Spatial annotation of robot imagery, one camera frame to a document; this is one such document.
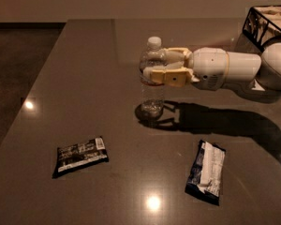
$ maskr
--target gray table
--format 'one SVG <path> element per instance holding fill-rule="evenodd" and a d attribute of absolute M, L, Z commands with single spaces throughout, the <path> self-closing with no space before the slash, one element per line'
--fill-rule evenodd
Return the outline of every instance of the gray table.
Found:
<path fill-rule="evenodd" d="M 152 129 L 134 114 L 149 36 L 244 49 L 242 22 L 69 21 L 28 96 L 35 109 L 22 108 L 1 145 L 0 224 L 281 224 L 281 99 L 167 87 L 184 106 L 165 117 L 183 116 L 183 129 Z M 99 135 L 110 162 L 52 179 L 58 146 Z M 185 194 L 200 139 L 227 150 L 219 206 Z M 153 195 L 157 211 L 147 206 Z"/>

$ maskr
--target dark floor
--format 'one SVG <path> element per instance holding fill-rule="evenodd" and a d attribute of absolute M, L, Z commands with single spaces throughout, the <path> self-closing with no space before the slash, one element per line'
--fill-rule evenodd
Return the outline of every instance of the dark floor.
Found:
<path fill-rule="evenodd" d="M 0 144 L 61 30 L 62 27 L 0 29 Z"/>

